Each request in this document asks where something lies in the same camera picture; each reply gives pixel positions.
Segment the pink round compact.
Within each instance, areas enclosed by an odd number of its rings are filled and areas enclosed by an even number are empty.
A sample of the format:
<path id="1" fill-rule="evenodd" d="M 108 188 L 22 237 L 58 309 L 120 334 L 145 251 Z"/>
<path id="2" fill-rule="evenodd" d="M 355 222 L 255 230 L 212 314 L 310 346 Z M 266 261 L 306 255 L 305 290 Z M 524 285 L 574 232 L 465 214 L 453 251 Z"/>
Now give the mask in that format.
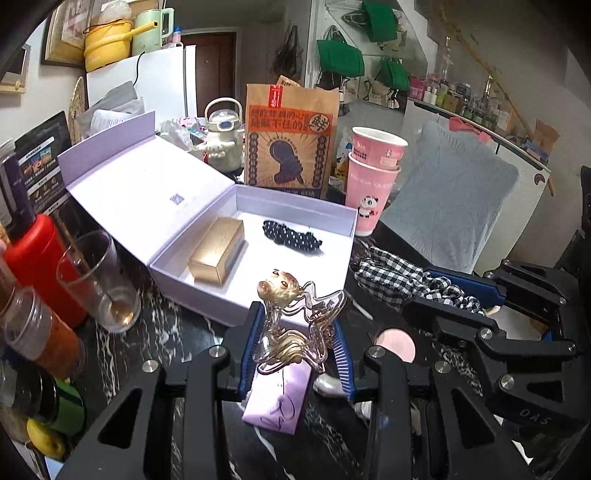
<path id="1" fill-rule="evenodd" d="M 398 355 L 404 362 L 413 363 L 416 346 L 410 335 L 401 329 L 391 328 L 380 333 L 374 344 Z"/>

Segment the black white gingham scrunchie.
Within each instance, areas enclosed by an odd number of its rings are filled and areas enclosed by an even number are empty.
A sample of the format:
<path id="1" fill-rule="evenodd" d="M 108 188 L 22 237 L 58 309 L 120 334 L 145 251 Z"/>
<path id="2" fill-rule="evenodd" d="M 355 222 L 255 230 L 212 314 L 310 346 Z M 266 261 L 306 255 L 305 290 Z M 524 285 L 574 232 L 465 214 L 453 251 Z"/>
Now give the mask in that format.
<path id="1" fill-rule="evenodd" d="M 429 271 L 377 247 L 355 270 L 356 282 L 391 307 L 401 307 L 414 297 L 485 316 L 480 301 L 450 278 Z"/>

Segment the purple signed card box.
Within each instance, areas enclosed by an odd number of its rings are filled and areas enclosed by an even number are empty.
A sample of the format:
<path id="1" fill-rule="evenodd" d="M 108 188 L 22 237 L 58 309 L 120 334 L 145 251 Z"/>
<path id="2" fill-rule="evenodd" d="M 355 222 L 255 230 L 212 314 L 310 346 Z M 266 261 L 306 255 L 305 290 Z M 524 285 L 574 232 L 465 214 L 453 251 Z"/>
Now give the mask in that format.
<path id="1" fill-rule="evenodd" d="M 259 428 L 294 435 L 308 390 L 311 367 L 291 364 L 270 375 L 256 374 L 242 421 Z"/>

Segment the gold bear hair claw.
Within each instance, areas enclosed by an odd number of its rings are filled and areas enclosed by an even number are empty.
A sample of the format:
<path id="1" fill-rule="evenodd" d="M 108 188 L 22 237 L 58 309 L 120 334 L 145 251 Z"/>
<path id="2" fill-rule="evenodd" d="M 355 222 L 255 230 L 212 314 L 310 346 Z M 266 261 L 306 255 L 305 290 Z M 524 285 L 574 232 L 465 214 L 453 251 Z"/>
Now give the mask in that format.
<path id="1" fill-rule="evenodd" d="M 314 282 L 301 284 L 294 275 L 274 269 L 269 278 L 259 281 L 257 295 L 266 313 L 252 353 L 259 374 L 270 375 L 301 363 L 324 373 L 346 293 L 336 290 L 322 296 Z"/>

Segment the pearl white hair claw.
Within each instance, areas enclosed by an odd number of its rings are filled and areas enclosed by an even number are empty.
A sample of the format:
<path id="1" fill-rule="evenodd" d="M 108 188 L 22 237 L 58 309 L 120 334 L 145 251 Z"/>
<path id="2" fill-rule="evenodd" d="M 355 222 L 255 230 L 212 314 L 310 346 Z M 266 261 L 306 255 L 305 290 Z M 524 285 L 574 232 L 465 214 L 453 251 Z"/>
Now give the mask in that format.
<path id="1" fill-rule="evenodd" d="M 312 389 L 318 395 L 327 398 L 346 398 L 346 392 L 342 389 L 342 382 L 339 378 L 324 373 L 318 375 L 312 383 Z"/>

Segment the clear lidded plastic cup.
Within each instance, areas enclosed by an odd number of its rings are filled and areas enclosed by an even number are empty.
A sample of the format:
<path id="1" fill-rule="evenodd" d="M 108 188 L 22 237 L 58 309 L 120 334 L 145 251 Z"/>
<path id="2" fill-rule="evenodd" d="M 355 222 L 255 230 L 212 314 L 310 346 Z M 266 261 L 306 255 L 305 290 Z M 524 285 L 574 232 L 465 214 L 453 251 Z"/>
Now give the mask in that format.
<path id="1" fill-rule="evenodd" d="M 17 289 L 3 317 L 9 347 L 59 380 L 76 378 L 85 349 L 76 333 L 32 287 Z"/>

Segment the lower pink panda cup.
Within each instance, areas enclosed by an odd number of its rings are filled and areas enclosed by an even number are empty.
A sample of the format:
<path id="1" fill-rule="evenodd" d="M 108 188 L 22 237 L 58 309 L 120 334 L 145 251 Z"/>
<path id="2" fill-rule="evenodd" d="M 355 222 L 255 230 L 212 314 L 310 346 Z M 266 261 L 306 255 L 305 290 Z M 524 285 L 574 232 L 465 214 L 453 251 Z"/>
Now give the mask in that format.
<path id="1" fill-rule="evenodd" d="M 370 236 L 386 207 L 401 168 L 384 170 L 353 158 L 349 153 L 346 206 L 356 210 L 356 236 Z"/>

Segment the clear drinking glass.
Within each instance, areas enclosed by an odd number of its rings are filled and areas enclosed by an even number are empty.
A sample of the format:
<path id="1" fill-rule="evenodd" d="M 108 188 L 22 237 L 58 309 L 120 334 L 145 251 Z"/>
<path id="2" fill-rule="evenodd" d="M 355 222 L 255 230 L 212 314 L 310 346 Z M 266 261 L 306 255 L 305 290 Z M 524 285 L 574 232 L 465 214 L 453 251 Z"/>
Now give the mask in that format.
<path id="1" fill-rule="evenodd" d="M 135 324 L 140 298 L 106 231 L 96 230 L 76 239 L 59 260 L 56 278 L 107 332 L 121 334 Z"/>

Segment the black polka-dot scrunchie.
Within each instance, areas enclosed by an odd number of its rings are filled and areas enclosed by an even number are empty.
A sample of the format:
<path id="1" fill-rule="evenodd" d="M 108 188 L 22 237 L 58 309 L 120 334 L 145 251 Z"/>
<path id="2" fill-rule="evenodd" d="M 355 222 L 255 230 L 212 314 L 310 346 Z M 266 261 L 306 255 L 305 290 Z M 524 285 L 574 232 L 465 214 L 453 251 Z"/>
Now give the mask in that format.
<path id="1" fill-rule="evenodd" d="M 321 249 L 322 240 L 318 240 L 311 232 L 298 232 L 286 224 L 273 220 L 263 221 L 263 233 L 267 239 L 280 246 L 294 251 L 312 253 Z"/>

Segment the red plastic container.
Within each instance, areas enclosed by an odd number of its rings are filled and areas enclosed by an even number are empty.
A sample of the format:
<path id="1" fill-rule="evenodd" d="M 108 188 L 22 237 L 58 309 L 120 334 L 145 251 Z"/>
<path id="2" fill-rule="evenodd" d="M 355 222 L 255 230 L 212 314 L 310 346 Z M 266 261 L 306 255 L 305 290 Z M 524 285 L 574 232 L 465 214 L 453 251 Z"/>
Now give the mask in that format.
<path id="1" fill-rule="evenodd" d="M 3 257 L 18 282 L 33 287 L 70 328 L 82 324 L 86 311 L 57 280 L 57 266 L 65 246 L 53 220 L 39 214 L 20 236 L 8 231 L 8 238 L 10 244 Z"/>

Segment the gold rectangular small box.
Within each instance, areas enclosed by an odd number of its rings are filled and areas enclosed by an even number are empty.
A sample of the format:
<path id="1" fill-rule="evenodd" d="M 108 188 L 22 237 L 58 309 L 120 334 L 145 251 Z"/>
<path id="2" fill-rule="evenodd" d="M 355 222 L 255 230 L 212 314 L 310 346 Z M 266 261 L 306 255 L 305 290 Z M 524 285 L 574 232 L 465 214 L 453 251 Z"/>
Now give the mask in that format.
<path id="1" fill-rule="evenodd" d="M 245 244 L 243 221 L 218 217 L 189 256 L 187 268 L 195 281 L 221 286 Z"/>

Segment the brown fried chicken paper bag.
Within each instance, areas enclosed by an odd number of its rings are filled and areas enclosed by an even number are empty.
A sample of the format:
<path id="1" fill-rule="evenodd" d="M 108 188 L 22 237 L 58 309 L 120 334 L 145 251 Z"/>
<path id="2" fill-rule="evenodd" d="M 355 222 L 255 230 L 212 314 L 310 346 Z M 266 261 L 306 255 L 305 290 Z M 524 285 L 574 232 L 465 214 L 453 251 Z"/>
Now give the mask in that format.
<path id="1" fill-rule="evenodd" d="M 338 90 L 247 85 L 245 184 L 324 199 L 338 116 Z"/>

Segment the white refrigerator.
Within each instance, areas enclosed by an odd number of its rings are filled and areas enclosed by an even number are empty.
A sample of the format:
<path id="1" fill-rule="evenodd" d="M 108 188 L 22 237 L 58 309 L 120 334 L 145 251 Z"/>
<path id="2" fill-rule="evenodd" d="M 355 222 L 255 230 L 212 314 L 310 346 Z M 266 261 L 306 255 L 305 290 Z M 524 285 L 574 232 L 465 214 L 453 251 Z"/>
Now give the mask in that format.
<path id="1" fill-rule="evenodd" d="M 197 117 L 197 50 L 194 46 L 166 48 L 126 58 L 87 74 L 90 106 L 110 90 L 131 82 L 156 123 Z"/>

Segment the yellow pot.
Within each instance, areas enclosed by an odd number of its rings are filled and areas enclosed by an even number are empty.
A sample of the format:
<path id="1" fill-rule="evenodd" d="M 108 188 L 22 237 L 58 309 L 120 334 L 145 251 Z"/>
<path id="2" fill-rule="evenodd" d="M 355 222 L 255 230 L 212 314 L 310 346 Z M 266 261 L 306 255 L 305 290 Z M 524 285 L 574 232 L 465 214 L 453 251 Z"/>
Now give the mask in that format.
<path id="1" fill-rule="evenodd" d="M 135 29 L 130 20 L 94 26 L 85 34 L 84 66 L 87 73 L 130 56 L 131 40 L 145 28 Z"/>

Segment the small cream wall frame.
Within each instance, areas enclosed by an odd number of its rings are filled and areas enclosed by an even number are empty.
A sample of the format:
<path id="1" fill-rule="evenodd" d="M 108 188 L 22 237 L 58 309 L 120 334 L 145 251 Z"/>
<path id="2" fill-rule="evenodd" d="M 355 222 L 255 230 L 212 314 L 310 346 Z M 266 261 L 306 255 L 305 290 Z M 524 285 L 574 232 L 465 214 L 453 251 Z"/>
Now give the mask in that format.
<path id="1" fill-rule="evenodd" d="M 9 65 L 1 80 L 2 94 L 24 94 L 26 92 L 31 46 L 25 43 Z"/>

